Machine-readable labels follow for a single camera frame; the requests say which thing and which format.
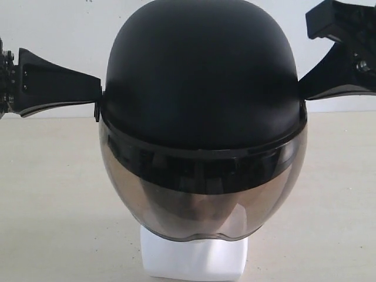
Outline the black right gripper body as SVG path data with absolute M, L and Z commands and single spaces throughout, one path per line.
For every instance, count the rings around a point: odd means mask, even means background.
M 305 19 L 309 39 L 341 43 L 375 39 L 375 6 L 322 1 L 305 14 Z

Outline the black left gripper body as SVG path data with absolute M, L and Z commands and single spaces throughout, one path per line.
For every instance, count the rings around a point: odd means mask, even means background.
M 17 68 L 14 53 L 4 49 L 1 39 L 1 118 L 7 113 L 20 115 L 15 104 Z

